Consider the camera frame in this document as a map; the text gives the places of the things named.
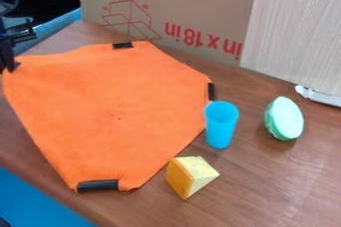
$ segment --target green object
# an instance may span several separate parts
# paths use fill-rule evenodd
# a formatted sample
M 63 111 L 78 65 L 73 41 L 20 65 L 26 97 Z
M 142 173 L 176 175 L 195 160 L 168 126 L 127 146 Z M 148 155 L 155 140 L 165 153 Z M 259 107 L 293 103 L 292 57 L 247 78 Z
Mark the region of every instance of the green object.
M 280 140 L 294 139 L 301 135 L 304 128 L 300 108 L 286 97 L 278 97 L 268 105 L 264 121 L 267 130 Z

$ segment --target blue cup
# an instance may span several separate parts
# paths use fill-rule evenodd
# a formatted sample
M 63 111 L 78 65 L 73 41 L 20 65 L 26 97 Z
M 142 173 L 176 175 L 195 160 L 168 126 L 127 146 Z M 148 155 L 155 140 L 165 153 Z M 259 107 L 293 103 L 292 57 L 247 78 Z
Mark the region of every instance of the blue cup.
M 238 108 L 230 103 L 216 101 L 204 108 L 206 142 L 216 149 L 229 146 L 239 118 Z

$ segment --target white paper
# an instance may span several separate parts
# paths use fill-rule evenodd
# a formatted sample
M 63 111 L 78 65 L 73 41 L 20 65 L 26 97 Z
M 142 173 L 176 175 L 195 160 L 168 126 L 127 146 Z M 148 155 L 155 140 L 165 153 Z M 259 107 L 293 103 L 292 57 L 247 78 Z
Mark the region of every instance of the white paper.
M 309 99 L 313 102 L 317 102 L 317 103 L 331 105 L 331 106 L 341 108 L 341 98 L 340 97 L 333 97 L 330 95 L 318 93 L 318 92 L 315 92 L 311 89 L 306 89 L 302 86 L 296 86 L 295 90 L 299 95 L 301 95 L 305 99 Z

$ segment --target orange felt mat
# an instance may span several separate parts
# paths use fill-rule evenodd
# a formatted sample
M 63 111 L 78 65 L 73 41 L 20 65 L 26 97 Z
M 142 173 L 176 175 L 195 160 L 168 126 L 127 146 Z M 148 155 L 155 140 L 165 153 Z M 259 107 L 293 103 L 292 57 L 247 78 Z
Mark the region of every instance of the orange felt mat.
M 17 58 L 5 96 L 36 145 L 76 189 L 146 183 L 203 130 L 209 78 L 147 42 Z

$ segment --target black cable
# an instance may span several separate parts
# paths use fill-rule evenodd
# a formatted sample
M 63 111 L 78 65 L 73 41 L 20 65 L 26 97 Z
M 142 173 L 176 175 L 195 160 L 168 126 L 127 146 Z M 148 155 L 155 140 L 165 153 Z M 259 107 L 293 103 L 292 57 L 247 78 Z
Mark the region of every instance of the black cable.
M 8 3 L 4 2 L 3 0 L 0 0 L 0 4 L 6 8 L 4 11 L 0 12 L 0 16 L 3 16 L 5 14 L 13 11 L 14 9 L 16 9 L 19 2 L 20 2 L 20 0 L 15 0 L 14 4 L 8 4 Z

